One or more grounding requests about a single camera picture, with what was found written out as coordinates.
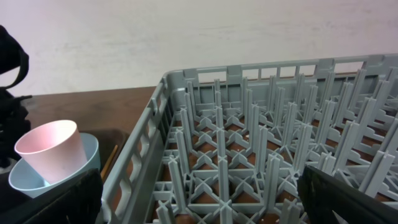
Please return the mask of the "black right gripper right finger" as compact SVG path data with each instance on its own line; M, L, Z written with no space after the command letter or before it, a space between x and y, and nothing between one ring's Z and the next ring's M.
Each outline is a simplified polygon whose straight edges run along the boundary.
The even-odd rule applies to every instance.
M298 195L311 223L397 224L397 210L312 166L298 179Z

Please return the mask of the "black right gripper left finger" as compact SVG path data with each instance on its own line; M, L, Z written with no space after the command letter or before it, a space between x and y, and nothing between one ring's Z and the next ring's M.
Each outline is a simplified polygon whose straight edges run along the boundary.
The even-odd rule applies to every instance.
M1 223L95 223L103 181L90 169L48 192L1 213Z

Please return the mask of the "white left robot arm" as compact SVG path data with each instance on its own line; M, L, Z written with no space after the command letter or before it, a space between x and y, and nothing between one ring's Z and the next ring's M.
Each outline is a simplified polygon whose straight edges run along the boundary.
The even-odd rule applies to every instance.
M31 129L31 123L26 119L29 114L21 102L31 98L28 96L13 96L8 89L19 84L28 74L29 55L18 41L13 38L4 26L1 26L1 73L19 68L16 79L7 86L1 87L1 167L7 168L14 159L21 157L14 150L15 143Z

